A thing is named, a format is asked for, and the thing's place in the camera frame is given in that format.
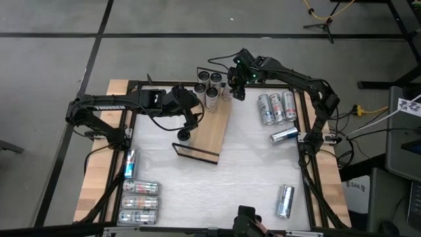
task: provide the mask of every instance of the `concrete floor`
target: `concrete floor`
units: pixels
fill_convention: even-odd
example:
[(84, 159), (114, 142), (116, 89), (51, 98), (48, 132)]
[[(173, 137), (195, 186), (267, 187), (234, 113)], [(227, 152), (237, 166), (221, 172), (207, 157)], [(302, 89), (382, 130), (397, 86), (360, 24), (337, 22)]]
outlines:
[[(407, 4), (394, 2), (407, 28), (417, 29)], [(329, 1), (310, 3), (320, 16), (334, 7)], [(96, 33), (106, 5), (106, 0), (2, 0), (0, 33)], [(302, 25), (318, 22), (301, 1), (119, 0), (105, 32), (311, 34)], [(362, 3), (334, 18), (331, 30), (399, 33), (386, 5)], [(78, 91), (93, 42), (92, 38), (0, 38), (0, 139), (26, 149), (22, 155), (0, 151), (0, 228), (32, 224), (65, 125), (64, 113)], [(387, 91), (358, 90), (357, 81), (393, 81), (416, 64), (405, 42), (390, 40), (336, 40), (332, 45), (324, 39), (103, 39), (87, 93), (104, 94), (110, 79), (145, 80), (147, 73), (154, 80), (194, 80), (196, 66), (214, 68), (206, 63), (208, 58), (242, 47), (326, 79), (341, 98), (340, 113), (353, 104), (368, 111), (387, 106)], [(351, 117), (345, 132), (371, 118)], [(385, 134), (362, 137), (359, 143), (369, 156), (383, 153)], [(72, 222), (90, 147), (89, 140), (72, 137), (45, 224)], [(342, 154), (347, 144), (335, 150)], [(364, 159), (356, 153), (355, 161)]]

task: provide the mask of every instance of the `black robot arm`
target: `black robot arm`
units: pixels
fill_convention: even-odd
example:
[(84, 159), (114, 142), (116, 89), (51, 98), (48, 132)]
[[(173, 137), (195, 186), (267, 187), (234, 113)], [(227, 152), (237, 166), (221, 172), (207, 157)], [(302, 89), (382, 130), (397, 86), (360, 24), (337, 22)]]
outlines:
[(168, 93), (165, 90), (137, 90), (128, 95), (84, 95), (70, 102), (66, 122), (85, 125), (105, 136), (111, 149), (124, 151), (129, 148), (125, 131), (102, 121), (93, 114), (94, 111), (130, 110), (151, 119), (183, 115), (186, 118), (183, 128), (193, 130), (198, 126), (197, 118), (201, 113), (193, 114), (191, 108), (199, 103), (196, 95), (182, 85), (174, 86)]
[(235, 57), (236, 67), (228, 71), (228, 84), (233, 89), (233, 97), (243, 101), (245, 86), (256, 81), (280, 80), (286, 84), (303, 90), (310, 95), (312, 106), (316, 112), (316, 120), (310, 132), (304, 138), (304, 150), (309, 155), (316, 155), (323, 144), (322, 129), (339, 104), (339, 98), (323, 79), (313, 79), (281, 65), (271, 57), (254, 58), (246, 49), (242, 49)]

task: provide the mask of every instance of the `silver can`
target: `silver can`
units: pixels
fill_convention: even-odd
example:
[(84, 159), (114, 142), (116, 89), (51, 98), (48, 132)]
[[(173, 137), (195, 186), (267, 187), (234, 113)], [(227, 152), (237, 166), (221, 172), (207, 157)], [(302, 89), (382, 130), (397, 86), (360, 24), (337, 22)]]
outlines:
[(221, 97), (223, 100), (225, 101), (229, 101), (232, 99), (232, 95), (234, 93), (231, 93), (230, 91), (232, 90), (231, 86), (228, 85), (228, 83), (225, 84), (224, 89), (222, 90), (222, 94)]
[(281, 96), (278, 93), (273, 93), (269, 96), (270, 104), (272, 106), (272, 111), (275, 116), (275, 123), (281, 124), (285, 122), (285, 112), (282, 107)]
[(206, 85), (203, 83), (197, 83), (194, 87), (195, 94), (197, 98), (202, 102), (203, 106), (206, 103)]
[(209, 72), (201, 71), (197, 75), (198, 83), (202, 83), (206, 86), (206, 89), (209, 88)]
[(118, 222), (121, 224), (156, 224), (158, 211), (155, 210), (121, 210)]
[(276, 132), (269, 136), (270, 143), (276, 145), (289, 138), (296, 138), (298, 136), (298, 129), (296, 127), (288, 128), (280, 132)]
[(287, 121), (295, 121), (297, 119), (297, 110), (295, 108), (294, 94), (290, 91), (282, 93), (282, 105), (285, 110), (285, 118)]
[(221, 92), (222, 87), (222, 76), (219, 73), (212, 73), (210, 76), (210, 87), (213, 87), (218, 90), (218, 93)]
[(177, 133), (177, 138), (180, 144), (190, 146), (191, 144), (191, 136), (189, 130), (181, 129)]
[(125, 180), (123, 182), (123, 191), (135, 193), (135, 194), (159, 194), (159, 183), (144, 181), (144, 180)]
[(157, 196), (136, 196), (125, 195), (121, 199), (123, 209), (157, 210), (159, 208), (159, 197)]
[(218, 90), (209, 88), (206, 90), (206, 108), (209, 112), (214, 113), (218, 108)]
[(136, 175), (136, 150), (127, 151), (126, 166), (124, 167), (124, 178), (135, 178)]
[(276, 214), (281, 218), (289, 219), (289, 216), (291, 215), (292, 200), (294, 197), (294, 187), (283, 185), (281, 188), (283, 190)]
[(269, 95), (259, 95), (259, 109), (262, 117), (263, 124), (271, 125), (275, 123), (275, 116), (272, 112), (272, 106), (270, 106)]

